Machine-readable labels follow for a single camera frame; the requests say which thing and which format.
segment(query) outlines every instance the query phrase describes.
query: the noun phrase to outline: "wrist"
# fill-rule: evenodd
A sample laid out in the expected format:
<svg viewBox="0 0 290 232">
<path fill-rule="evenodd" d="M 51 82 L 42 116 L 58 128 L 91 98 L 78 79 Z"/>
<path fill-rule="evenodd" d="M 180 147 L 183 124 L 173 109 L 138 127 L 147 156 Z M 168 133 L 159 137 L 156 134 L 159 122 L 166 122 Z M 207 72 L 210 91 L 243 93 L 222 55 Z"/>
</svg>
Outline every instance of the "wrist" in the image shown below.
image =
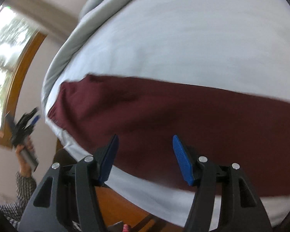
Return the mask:
<svg viewBox="0 0 290 232">
<path fill-rule="evenodd" d="M 21 176 L 29 178 L 31 177 L 31 169 L 26 169 L 26 168 L 20 168 L 19 173 Z"/>
</svg>

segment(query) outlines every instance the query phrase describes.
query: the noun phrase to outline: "person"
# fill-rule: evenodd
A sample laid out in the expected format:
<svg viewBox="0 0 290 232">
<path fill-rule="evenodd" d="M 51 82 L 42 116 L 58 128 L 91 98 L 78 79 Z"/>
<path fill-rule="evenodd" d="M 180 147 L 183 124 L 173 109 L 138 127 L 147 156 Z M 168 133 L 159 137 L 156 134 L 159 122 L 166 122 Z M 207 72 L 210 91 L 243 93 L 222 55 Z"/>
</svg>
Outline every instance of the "person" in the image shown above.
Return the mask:
<svg viewBox="0 0 290 232">
<path fill-rule="evenodd" d="M 33 143 L 29 137 L 27 148 L 31 153 L 35 153 Z M 24 149 L 23 145 L 18 145 L 15 154 L 19 163 L 19 171 L 16 173 L 16 201 L 0 205 L 0 210 L 5 218 L 14 228 L 18 228 L 22 214 L 36 189 L 36 180 L 32 177 L 30 165 L 24 160 L 20 152 Z M 81 231 L 78 223 L 73 222 L 73 227 Z M 128 232 L 129 226 L 122 221 L 107 227 L 109 232 Z"/>
</svg>

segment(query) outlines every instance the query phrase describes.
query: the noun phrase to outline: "patterned sweater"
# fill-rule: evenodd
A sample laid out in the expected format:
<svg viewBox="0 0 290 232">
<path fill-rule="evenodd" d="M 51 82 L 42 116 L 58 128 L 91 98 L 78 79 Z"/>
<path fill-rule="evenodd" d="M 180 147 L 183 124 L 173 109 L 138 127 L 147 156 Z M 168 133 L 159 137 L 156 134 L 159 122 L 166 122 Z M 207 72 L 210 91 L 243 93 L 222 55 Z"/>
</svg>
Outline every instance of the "patterned sweater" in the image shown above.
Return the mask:
<svg viewBox="0 0 290 232">
<path fill-rule="evenodd" d="M 16 173 L 16 201 L 0 206 L 0 210 L 14 228 L 17 229 L 25 207 L 35 189 L 36 181 L 34 178 L 26 178 L 19 172 Z"/>
</svg>

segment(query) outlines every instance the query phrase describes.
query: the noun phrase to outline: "dark red cloth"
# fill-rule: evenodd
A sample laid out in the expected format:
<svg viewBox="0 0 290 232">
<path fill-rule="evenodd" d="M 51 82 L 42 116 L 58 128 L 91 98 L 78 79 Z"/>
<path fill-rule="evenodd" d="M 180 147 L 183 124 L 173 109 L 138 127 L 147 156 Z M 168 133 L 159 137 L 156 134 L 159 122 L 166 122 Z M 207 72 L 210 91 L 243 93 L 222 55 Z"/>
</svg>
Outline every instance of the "dark red cloth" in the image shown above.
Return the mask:
<svg viewBox="0 0 290 232">
<path fill-rule="evenodd" d="M 115 165 L 190 189 L 173 149 L 177 134 L 217 164 L 237 162 L 261 196 L 290 194 L 290 104 L 227 90 L 88 75 L 64 82 L 49 118 L 93 153 L 119 135 Z"/>
</svg>

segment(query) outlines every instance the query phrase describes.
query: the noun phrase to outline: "window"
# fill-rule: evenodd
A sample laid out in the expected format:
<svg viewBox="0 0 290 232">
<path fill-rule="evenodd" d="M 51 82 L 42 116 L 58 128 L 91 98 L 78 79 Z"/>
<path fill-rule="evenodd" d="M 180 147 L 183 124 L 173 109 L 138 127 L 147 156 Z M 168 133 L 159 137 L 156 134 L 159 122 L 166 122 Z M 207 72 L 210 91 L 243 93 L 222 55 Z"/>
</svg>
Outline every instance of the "window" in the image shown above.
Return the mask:
<svg viewBox="0 0 290 232">
<path fill-rule="evenodd" d="M 21 15 L 9 7 L 0 7 L 1 145 L 9 145 L 4 116 L 8 111 L 14 115 L 25 74 L 44 38 L 45 35 L 37 32 Z"/>
</svg>

